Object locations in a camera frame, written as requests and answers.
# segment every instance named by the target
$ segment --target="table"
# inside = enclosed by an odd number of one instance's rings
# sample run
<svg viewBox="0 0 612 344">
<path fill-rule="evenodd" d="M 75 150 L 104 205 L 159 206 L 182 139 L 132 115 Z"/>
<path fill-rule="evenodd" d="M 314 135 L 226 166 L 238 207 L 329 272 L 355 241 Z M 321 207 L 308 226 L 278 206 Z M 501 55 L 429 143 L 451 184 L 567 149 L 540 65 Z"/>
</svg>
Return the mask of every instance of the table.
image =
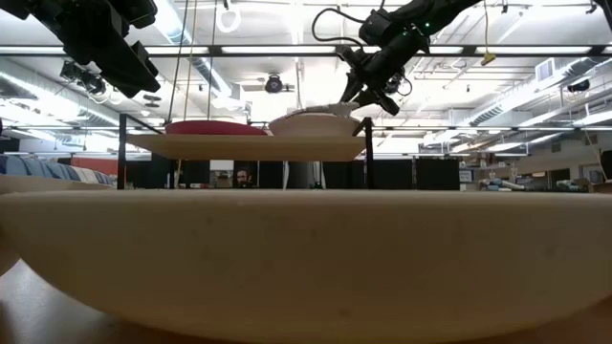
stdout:
<svg viewBox="0 0 612 344">
<path fill-rule="evenodd" d="M 612 297 L 595 307 L 538 329 L 461 344 L 611 342 Z M 48 285 L 22 261 L 0 276 L 0 344 L 135 343 L 228 344 L 221 340 L 148 329 L 95 311 Z"/>
</svg>

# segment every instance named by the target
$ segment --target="ceiling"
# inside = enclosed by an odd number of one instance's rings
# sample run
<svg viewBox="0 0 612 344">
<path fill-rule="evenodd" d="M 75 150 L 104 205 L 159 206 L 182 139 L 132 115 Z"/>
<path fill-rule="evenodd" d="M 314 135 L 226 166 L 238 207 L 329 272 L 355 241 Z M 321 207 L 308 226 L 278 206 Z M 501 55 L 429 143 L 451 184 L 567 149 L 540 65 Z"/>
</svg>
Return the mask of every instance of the ceiling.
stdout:
<svg viewBox="0 0 612 344">
<path fill-rule="evenodd" d="M 489 0 L 489 37 L 485 37 L 486 17 L 482 3 L 461 13 L 442 32 L 433 36 L 435 44 L 529 44 L 529 45 L 607 45 L 612 44 L 601 9 L 592 14 L 589 1 L 542 1 L 509 0 L 509 9 L 502 13 L 501 1 Z M 403 5 L 404 1 L 387 0 L 389 11 Z M 240 0 L 234 1 L 232 9 L 240 11 L 240 23 L 232 32 L 222 32 L 215 25 L 220 19 L 230 26 L 232 13 L 215 18 L 215 11 L 222 12 L 222 2 L 176 1 L 178 18 L 186 10 L 186 27 L 189 32 L 195 28 L 193 42 L 201 45 L 292 45 L 319 44 L 314 40 L 311 24 L 318 12 L 340 6 L 341 10 L 358 18 L 364 18 L 378 7 L 379 2 L 371 0 Z M 11 28 L 0 36 L 0 46 L 19 45 L 60 45 L 57 38 L 44 26 L 30 17 L 18 20 L 0 12 L 0 27 Z M 333 13 L 321 16 L 317 23 L 320 36 L 358 37 L 359 24 Z M 169 44 L 158 26 L 151 25 L 142 30 L 131 28 L 126 40 L 133 43 L 140 40 L 144 46 Z M 62 57 L 0 57 L 9 58 L 32 72 L 42 75 L 64 87 L 59 77 L 64 63 Z M 545 57 L 504 57 L 482 67 L 481 58 L 413 58 L 405 66 L 412 83 L 409 97 L 396 96 L 402 105 L 395 118 L 384 113 L 377 106 L 359 109 L 356 117 L 371 116 L 378 124 L 385 125 L 444 125 L 448 123 L 449 110 L 471 110 L 494 100 L 524 80 L 534 77 L 535 66 Z M 159 108 L 146 108 L 142 92 L 132 99 L 114 93 L 88 101 L 105 101 L 102 106 L 117 113 L 128 113 L 150 123 L 160 124 L 163 118 L 172 114 L 173 120 L 181 118 L 225 118 L 244 122 L 242 107 L 217 106 L 210 100 L 207 83 L 186 58 L 154 57 L 151 59 L 159 69 L 158 79 L 163 87 L 155 95 L 162 100 Z M 326 104 L 338 101 L 346 82 L 347 66 L 335 57 L 213 57 L 212 68 L 228 83 L 242 85 L 242 101 L 253 103 L 253 120 L 270 120 L 281 116 L 288 109 L 295 108 L 297 93 L 268 95 L 261 91 L 262 80 L 269 74 L 279 74 L 282 81 L 296 85 L 299 77 L 302 89 L 301 105 Z M 87 94 L 73 84 L 65 86 L 87 98 Z M 524 104 L 519 109 L 534 116 L 557 106 L 557 95 L 548 96 L 547 101 L 539 100 Z M 151 114 L 146 118 L 142 110 Z"/>
</svg>

